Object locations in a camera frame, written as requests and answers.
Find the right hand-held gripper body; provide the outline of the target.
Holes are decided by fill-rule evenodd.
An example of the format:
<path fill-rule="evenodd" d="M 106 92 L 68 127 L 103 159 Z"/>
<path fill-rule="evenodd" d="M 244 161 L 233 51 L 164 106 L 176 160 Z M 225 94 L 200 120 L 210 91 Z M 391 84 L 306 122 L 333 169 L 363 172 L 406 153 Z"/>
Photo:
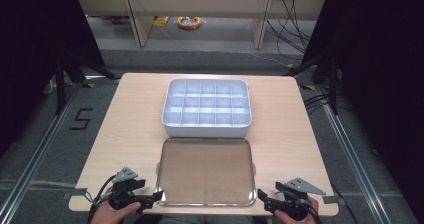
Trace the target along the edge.
<path fill-rule="evenodd" d="M 295 178 L 284 183 L 285 186 L 291 189 L 290 193 L 282 193 L 283 200 L 279 201 L 279 208 L 292 219 L 300 221 L 304 219 L 309 213 L 312 212 L 311 205 L 308 201 L 310 194 L 317 194 L 324 196 L 326 194 L 322 189 L 314 186 L 302 178 Z"/>

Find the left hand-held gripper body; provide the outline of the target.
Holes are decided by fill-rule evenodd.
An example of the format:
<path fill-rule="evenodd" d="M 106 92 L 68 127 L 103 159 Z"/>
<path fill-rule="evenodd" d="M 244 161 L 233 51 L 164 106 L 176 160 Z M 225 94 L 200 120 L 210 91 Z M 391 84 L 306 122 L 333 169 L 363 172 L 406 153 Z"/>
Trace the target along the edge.
<path fill-rule="evenodd" d="M 112 180 L 113 186 L 109 195 L 109 204 L 115 210 L 122 209 L 135 202 L 141 203 L 141 197 L 134 194 L 132 184 L 138 174 L 129 167 L 124 167 Z"/>

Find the person's right hand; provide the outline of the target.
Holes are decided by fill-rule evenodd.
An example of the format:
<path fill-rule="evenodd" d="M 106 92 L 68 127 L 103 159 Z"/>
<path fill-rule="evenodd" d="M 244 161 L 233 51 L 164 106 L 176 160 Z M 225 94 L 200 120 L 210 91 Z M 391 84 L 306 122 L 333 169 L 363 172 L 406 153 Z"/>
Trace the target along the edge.
<path fill-rule="evenodd" d="M 300 221 L 292 219 L 290 216 L 288 216 L 286 213 L 280 210 L 275 210 L 274 215 L 283 224 L 317 224 L 316 216 L 318 215 L 318 210 L 319 210 L 318 201 L 312 197 L 309 197 L 308 201 L 311 205 L 312 212 L 309 213 L 304 219 Z"/>

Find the person's left hand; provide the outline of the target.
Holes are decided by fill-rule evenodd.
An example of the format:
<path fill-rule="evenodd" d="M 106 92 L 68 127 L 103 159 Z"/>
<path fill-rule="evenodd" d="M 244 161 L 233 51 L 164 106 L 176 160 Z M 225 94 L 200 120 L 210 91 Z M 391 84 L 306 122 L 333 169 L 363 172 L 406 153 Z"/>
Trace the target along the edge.
<path fill-rule="evenodd" d="M 139 202 L 131 203 L 126 207 L 115 210 L 112 208 L 106 198 L 98 205 L 89 224 L 119 224 L 125 217 L 134 214 L 141 204 Z"/>

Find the grey tape piece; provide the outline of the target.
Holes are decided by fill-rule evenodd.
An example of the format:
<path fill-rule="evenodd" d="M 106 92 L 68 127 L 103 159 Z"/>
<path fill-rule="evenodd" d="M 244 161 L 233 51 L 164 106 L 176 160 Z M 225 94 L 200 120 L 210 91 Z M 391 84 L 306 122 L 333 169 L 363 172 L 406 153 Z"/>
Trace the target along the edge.
<path fill-rule="evenodd" d="M 325 204 L 338 204 L 338 205 L 344 205 L 345 201 L 342 197 L 334 195 L 334 196 L 323 196 L 322 197 L 323 202 Z"/>

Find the white compartment organizer box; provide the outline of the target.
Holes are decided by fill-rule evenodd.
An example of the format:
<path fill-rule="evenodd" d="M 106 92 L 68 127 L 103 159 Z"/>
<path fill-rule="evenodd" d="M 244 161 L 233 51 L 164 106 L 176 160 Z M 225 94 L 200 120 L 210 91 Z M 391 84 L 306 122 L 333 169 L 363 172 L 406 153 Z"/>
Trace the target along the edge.
<path fill-rule="evenodd" d="M 170 137 L 244 138 L 252 123 L 250 93 L 240 79 L 173 79 L 162 124 Z"/>

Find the black metal stand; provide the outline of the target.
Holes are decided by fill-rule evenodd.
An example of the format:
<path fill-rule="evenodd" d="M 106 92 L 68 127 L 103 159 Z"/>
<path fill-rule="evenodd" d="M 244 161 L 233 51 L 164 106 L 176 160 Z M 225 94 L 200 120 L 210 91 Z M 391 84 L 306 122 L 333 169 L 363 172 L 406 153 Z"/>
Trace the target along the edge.
<path fill-rule="evenodd" d="M 88 59 L 71 52 L 60 52 L 55 62 L 57 114 L 64 109 L 67 103 L 67 96 L 65 93 L 65 75 L 68 75 L 71 82 L 76 84 L 82 84 L 86 80 L 85 75 L 80 69 L 81 66 L 88 67 L 106 78 L 112 80 L 120 79 L 119 75 L 108 71 L 103 65 L 91 62 Z"/>
<path fill-rule="evenodd" d="M 295 75 L 315 66 L 316 69 L 312 74 L 311 80 L 314 84 L 324 84 L 328 81 L 329 92 L 328 100 L 329 106 L 335 115 L 338 114 L 336 107 L 336 92 L 337 92 L 337 64 L 334 57 L 324 52 L 310 60 L 303 62 L 299 67 L 290 70 L 286 76 L 294 77 Z"/>

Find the black curtain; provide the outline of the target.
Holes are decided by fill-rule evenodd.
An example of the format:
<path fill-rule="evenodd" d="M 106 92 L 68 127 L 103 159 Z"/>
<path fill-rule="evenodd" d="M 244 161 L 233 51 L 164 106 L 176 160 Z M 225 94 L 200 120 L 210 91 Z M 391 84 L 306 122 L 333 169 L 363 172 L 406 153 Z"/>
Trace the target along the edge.
<path fill-rule="evenodd" d="M 0 0 L 0 157 L 22 133 L 64 52 L 104 63 L 79 0 Z"/>
<path fill-rule="evenodd" d="M 424 0 L 325 0 L 305 59 L 330 44 L 368 137 L 424 223 Z"/>

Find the light wooden bench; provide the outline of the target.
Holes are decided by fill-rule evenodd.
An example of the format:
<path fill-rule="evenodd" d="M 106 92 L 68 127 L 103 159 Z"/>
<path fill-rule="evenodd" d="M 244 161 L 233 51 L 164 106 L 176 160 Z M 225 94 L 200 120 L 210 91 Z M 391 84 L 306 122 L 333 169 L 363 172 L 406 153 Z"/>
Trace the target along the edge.
<path fill-rule="evenodd" d="M 242 18 L 250 21 L 254 47 L 262 47 L 268 19 L 316 20 L 325 0 L 79 0 L 95 16 L 130 18 L 135 43 L 146 45 L 156 16 Z"/>

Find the aluminium floor rail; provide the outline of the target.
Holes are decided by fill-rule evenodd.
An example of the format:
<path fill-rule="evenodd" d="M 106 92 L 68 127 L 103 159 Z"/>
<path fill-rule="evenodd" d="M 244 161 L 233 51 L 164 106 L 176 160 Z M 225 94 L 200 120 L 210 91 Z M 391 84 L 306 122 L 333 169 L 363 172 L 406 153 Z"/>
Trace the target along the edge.
<path fill-rule="evenodd" d="M 54 112 L 54 116 L 48 122 L 46 131 L 26 162 L 24 169 L 20 172 L 17 180 L 11 184 L 9 194 L 0 205 L 0 224 L 9 224 L 13 219 L 81 87 L 82 84 L 73 84 L 69 88 L 68 93 L 65 95 L 65 103 L 59 110 Z"/>
<path fill-rule="evenodd" d="M 364 165 L 361 163 L 339 116 L 329 104 L 324 104 L 324 111 L 376 223 L 392 224 L 383 202 L 372 184 Z"/>

